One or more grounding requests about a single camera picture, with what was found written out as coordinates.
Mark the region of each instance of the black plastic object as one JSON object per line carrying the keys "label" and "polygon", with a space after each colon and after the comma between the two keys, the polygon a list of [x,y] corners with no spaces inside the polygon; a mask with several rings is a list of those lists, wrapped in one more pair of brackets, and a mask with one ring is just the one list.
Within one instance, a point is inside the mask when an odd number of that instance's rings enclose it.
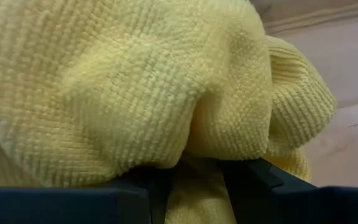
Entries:
{"label": "black plastic object", "polygon": [[358,188],[317,188],[257,159],[219,162],[238,224],[358,224]]}
{"label": "black plastic object", "polygon": [[0,189],[0,224],[163,224],[169,173],[135,169],[99,189]]}

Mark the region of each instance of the knit texture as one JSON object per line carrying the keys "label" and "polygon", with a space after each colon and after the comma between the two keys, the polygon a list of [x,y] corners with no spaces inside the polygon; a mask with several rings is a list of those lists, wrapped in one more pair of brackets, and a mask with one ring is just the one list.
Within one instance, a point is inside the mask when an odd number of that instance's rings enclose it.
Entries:
{"label": "knit texture", "polygon": [[181,158],[167,223],[232,224],[207,158],[308,179],[299,148],[334,109],[244,0],[0,0],[0,186],[92,185]]}

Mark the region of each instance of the beige floor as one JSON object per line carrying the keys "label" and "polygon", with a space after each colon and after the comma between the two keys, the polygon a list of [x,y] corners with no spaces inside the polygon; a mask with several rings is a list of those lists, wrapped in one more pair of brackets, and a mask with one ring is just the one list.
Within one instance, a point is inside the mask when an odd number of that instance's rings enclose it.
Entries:
{"label": "beige floor", "polygon": [[313,183],[358,186],[358,17],[276,36],[308,56],[339,102],[333,120],[306,146]]}

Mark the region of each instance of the yellow sweater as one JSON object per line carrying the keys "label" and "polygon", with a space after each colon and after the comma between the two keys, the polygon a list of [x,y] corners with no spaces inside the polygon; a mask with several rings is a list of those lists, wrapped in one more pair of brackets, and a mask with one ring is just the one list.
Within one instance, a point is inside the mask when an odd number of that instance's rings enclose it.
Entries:
{"label": "yellow sweater", "polygon": [[0,0],[0,186],[81,186],[178,165],[167,223],[235,223],[206,157],[298,150],[335,102],[245,0]]}

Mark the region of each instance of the yellow knit fabric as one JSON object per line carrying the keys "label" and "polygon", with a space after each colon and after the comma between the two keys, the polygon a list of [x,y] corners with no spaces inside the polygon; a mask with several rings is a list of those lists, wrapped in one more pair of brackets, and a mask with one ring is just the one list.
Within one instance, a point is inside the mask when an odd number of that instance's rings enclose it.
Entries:
{"label": "yellow knit fabric", "polygon": [[299,147],[334,108],[245,0],[0,0],[0,186],[92,185],[181,158],[167,223],[234,224],[206,158],[308,179]]}

